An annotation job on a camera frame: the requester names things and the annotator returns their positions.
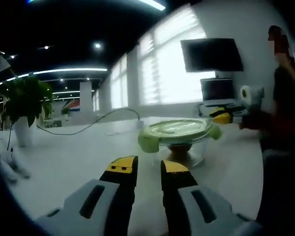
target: desk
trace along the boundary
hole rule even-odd
[[[144,118],[146,124],[178,118]],[[162,205],[160,171],[151,164],[149,154],[137,144],[138,132],[106,136],[135,127],[134,120],[95,124],[74,136],[55,136],[35,130],[34,147],[15,148],[32,173],[29,180],[19,179],[10,185],[20,205],[32,218],[55,207],[90,179],[99,179],[110,162],[128,155],[139,156],[136,199],[129,224],[129,235],[160,235],[166,232],[166,215]],[[49,130],[73,133],[85,126],[59,127]],[[239,212],[256,219],[262,197],[263,162],[256,131],[239,130],[237,125],[221,126],[224,136],[210,140],[205,162],[191,171],[199,184],[224,196]],[[1,134],[6,139],[8,132]],[[12,132],[12,146],[16,139]]]

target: laptop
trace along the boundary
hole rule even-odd
[[[236,104],[233,80],[202,79],[203,103],[207,107]]]

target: window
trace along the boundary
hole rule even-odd
[[[111,102],[112,109],[128,106],[127,84],[127,56],[123,56],[114,66],[111,76]]]
[[[205,38],[197,16],[187,5],[140,40],[140,103],[143,105],[202,101],[200,80],[215,72],[186,73],[180,41]]]
[[[96,90],[95,95],[93,96],[93,111],[99,111],[98,90]]]

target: dark shirt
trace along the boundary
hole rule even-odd
[[[277,103],[277,115],[293,117],[295,115],[295,80],[282,67],[275,70],[274,80],[273,100]]]

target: potted plant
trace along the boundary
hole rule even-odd
[[[8,99],[2,119],[10,118],[19,146],[30,146],[32,144],[30,127],[35,118],[38,119],[43,110],[46,116],[51,113],[53,93],[50,86],[31,74],[24,79],[4,82],[0,94]]]
[[[68,107],[65,107],[61,110],[61,114],[65,119],[68,119],[68,115],[70,114],[70,110]]]

